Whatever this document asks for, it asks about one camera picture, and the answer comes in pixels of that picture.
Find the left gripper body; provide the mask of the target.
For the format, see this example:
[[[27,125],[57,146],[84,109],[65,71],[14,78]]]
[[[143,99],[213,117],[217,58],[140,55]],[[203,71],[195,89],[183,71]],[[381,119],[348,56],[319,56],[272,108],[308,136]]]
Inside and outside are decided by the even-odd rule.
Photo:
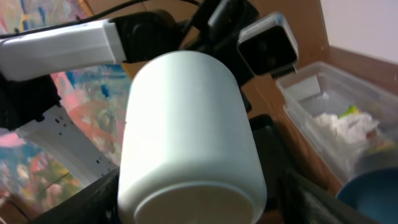
[[[178,24],[178,45],[218,59],[243,86],[254,74],[238,51],[240,31],[256,21],[257,9],[247,0],[191,1],[198,6],[191,19]]]

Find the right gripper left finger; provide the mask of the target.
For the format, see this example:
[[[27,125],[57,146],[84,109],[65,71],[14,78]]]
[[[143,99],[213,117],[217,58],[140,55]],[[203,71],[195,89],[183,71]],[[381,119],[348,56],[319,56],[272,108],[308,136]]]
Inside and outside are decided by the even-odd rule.
[[[120,224],[117,210],[119,169],[114,169],[30,224]]]

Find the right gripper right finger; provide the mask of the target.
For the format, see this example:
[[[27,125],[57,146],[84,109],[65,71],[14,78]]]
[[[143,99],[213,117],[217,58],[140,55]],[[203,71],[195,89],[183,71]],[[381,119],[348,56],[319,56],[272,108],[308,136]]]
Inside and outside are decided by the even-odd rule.
[[[286,224],[376,223],[291,169],[279,177],[279,211]]]

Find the dark blue plate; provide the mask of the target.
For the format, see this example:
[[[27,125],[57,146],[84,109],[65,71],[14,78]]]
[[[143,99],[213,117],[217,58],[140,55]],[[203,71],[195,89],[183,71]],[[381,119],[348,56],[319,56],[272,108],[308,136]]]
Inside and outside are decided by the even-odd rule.
[[[397,168],[357,176],[336,198],[379,223],[397,224]]]

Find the white tissue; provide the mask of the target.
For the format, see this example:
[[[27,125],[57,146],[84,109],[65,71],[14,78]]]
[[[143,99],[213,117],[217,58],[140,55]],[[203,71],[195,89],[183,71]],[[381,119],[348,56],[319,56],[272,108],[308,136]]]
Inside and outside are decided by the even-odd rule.
[[[307,120],[305,125],[325,145],[325,152],[333,162],[345,175],[350,175],[359,155],[367,151],[378,136],[379,121],[365,112],[342,117],[322,113]]]

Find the white cup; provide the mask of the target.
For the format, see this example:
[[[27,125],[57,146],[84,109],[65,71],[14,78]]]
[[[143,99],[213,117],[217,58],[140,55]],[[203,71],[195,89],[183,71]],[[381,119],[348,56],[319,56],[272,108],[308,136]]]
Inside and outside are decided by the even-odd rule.
[[[176,51],[145,64],[127,103],[118,185],[122,223],[256,223],[267,188],[236,79]]]

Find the yellow green snack wrapper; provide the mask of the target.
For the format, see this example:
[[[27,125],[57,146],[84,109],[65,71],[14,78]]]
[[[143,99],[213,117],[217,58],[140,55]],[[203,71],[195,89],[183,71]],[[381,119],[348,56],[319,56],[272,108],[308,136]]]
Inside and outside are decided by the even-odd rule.
[[[340,114],[338,117],[343,118],[351,114],[360,114],[360,113],[361,111],[355,105],[350,105],[349,108],[344,113]]]

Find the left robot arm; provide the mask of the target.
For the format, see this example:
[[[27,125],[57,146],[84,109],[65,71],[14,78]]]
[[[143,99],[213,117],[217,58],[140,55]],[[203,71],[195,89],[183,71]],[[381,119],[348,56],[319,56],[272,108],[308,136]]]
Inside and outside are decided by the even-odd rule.
[[[179,50],[182,33],[165,11],[7,36],[1,40],[1,127],[48,150],[90,185],[116,165],[71,120],[51,74],[144,61],[128,95],[122,184],[261,179],[236,46],[257,15],[249,2],[234,3],[231,30],[208,53]]]

